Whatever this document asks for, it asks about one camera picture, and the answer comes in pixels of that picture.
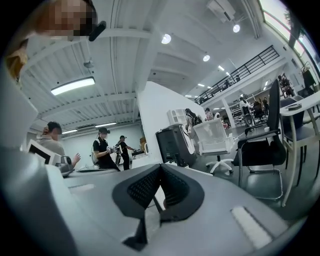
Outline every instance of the railing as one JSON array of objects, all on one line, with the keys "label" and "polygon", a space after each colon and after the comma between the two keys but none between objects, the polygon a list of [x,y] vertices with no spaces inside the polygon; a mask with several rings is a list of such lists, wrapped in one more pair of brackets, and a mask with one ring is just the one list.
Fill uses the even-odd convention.
[{"label": "railing", "polygon": [[198,98],[195,99],[195,102],[201,105],[202,103],[213,98],[214,96],[223,92],[229,87],[234,86],[237,82],[251,75],[258,69],[262,68],[269,62],[276,59],[277,57],[279,57],[279,54],[274,49],[274,46],[271,45],[264,51],[260,52],[257,56],[250,59],[244,65],[230,73],[230,75],[226,76],[225,78],[217,82],[215,85],[211,87],[211,89],[206,90]]}]

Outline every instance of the gray floor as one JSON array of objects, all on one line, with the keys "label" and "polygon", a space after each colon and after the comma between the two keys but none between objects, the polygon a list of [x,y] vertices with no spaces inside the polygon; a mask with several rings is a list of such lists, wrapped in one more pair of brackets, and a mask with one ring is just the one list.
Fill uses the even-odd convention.
[{"label": "gray floor", "polygon": [[[239,127],[232,132],[232,136],[236,137],[243,133],[244,128]],[[230,154],[221,155],[221,159],[234,159],[236,155],[236,145],[235,143],[234,148],[232,149]],[[288,201],[285,207],[281,207],[281,198],[280,200],[273,201],[273,200],[261,200],[266,205],[271,207],[275,210],[284,220],[288,221],[289,224],[294,223],[296,220],[308,215],[311,207],[314,205],[316,200],[320,194],[320,175],[315,180],[315,175],[317,171],[317,164],[318,164],[318,156],[319,156],[319,143],[315,143],[312,145],[307,146],[307,153],[306,153],[306,160],[302,166],[301,178],[299,186],[296,187],[297,179],[298,179],[298,172],[299,172],[299,165],[300,165],[300,151],[297,152],[297,163],[296,163],[296,175],[293,183],[293,188],[289,195]],[[193,166],[193,169],[209,173],[211,168],[206,167],[206,163],[211,161],[216,161],[216,156],[197,156],[197,160]],[[228,170],[225,167],[218,167],[214,173],[216,177],[229,180],[230,182],[238,185],[238,175],[239,175],[239,168],[230,164],[233,170],[233,174],[227,175]],[[273,167],[270,166],[254,166],[253,169],[272,169]],[[283,190],[286,191],[286,186],[289,181],[289,169],[285,169],[285,163],[280,166],[276,166],[275,168],[281,171],[282,181],[283,181]],[[259,187],[255,187],[254,189],[250,190],[251,194],[263,194],[267,196],[273,196],[277,191],[277,185],[279,185],[279,181],[276,179],[277,175],[274,177],[264,178],[263,183],[259,185]],[[246,187],[247,183],[254,183],[256,177],[250,176],[250,173],[246,167],[243,168],[243,186]]]}]

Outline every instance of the round ceiling light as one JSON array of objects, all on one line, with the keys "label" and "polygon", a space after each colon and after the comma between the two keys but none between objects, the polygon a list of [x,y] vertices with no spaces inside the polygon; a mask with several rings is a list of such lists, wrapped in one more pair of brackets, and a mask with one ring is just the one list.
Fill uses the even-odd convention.
[{"label": "round ceiling light", "polygon": [[240,31],[240,26],[238,25],[238,24],[235,24],[234,26],[233,26],[233,32],[234,33],[238,33]]},{"label": "round ceiling light", "polygon": [[210,56],[209,55],[206,55],[203,57],[203,61],[204,62],[207,62],[208,60],[210,60]]},{"label": "round ceiling light", "polygon": [[164,45],[166,45],[166,44],[169,44],[170,41],[171,41],[171,36],[168,35],[168,34],[165,34],[164,37],[163,37],[163,39],[162,39],[162,41],[161,41],[161,43],[163,43]]}]

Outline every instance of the ceiling light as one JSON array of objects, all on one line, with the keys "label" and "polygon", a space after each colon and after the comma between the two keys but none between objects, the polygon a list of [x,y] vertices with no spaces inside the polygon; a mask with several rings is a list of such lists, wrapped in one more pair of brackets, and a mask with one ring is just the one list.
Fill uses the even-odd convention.
[{"label": "ceiling light", "polygon": [[110,123],[105,123],[105,124],[99,124],[96,125],[95,128],[99,128],[99,127],[104,127],[104,126],[112,126],[112,125],[116,125],[116,122],[110,122]]},{"label": "ceiling light", "polygon": [[238,33],[240,31],[240,26],[238,25],[238,24],[235,24],[234,26],[233,26],[233,32],[234,33]]},{"label": "ceiling light", "polygon": [[64,131],[62,134],[71,134],[71,133],[76,133],[78,130],[67,130]]},{"label": "ceiling light", "polygon": [[206,55],[203,57],[203,61],[204,62],[207,62],[208,60],[210,60],[210,56],[209,55]]},{"label": "ceiling light", "polygon": [[163,43],[164,45],[169,44],[171,41],[171,36],[168,34],[165,34],[164,37],[162,38],[161,43]]},{"label": "ceiling light", "polygon": [[64,85],[60,85],[56,88],[53,88],[51,90],[51,93],[56,96],[74,89],[81,88],[81,87],[92,86],[94,84],[95,84],[95,79],[93,77],[87,77],[87,78],[72,81]]}]

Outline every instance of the chair base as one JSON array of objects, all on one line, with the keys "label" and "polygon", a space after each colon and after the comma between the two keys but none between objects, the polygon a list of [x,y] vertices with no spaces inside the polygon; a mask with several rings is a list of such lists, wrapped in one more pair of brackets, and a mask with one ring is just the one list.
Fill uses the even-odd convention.
[{"label": "chair base", "polygon": [[232,162],[232,161],[233,161],[233,159],[222,159],[222,160],[219,160],[219,159],[218,159],[218,161],[213,161],[213,162],[208,162],[208,163],[206,163],[205,166],[208,167],[208,166],[214,164],[214,166],[213,166],[213,167],[211,168],[211,170],[210,170],[210,173],[211,173],[211,174],[215,171],[215,169],[216,169],[218,166],[224,166],[224,167],[226,167],[226,168],[229,170],[229,173],[233,173],[232,168],[231,168],[229,165],[226,164],[226,162]]},{"label": "chair base", "polygon": [[282,177],[281,177],[281,172],[279,169],[262,169],[262,170],[253,170],[251,169],[249,166],[247,166],[247,168],[249,169],[250,173],[253,175],[274,175],[275,173],[279,174],[279,179],[280,179],[280,195],[276,196],[276,197],[265,197],[265,196],[255,196],[252,194],[252,196],[254,196],[257,199],[265,199],[265,200],[278,200],[280,199],[283,194],[284,194],[284,189],[283,189],[283,182],[282,182]]}]

